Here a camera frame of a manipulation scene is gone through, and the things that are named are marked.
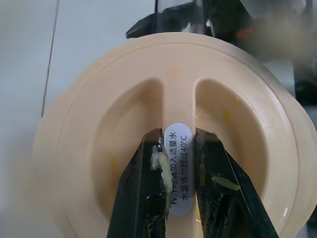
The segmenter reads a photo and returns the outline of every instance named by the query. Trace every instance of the white sticker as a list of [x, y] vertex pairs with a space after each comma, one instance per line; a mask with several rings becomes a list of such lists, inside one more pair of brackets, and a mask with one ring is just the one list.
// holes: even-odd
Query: white sticker
[[169, 212], [177, 216], [189, 212], [194, 202], [192, 140], [192, 132], [182, 123], [170, 125], [164, 133], [173, 183]]

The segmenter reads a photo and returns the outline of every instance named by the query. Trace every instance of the cream plastic lid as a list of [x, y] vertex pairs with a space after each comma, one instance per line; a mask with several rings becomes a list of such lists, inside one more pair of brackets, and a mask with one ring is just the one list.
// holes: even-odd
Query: cream plastic lid
[[[317, 134], [305, 110], [237, 47], [163, 33], [105, 54], [43, 118], [33, 148], [37, 189], [66, 238], [106, 236], [118, 180], [142, 136], [177, 122], [193, 134], [215, 132], [279, 236], [295, 237], [317, 203]], [[196, 210], [170, 215], [166, 237], [202, 238]]]

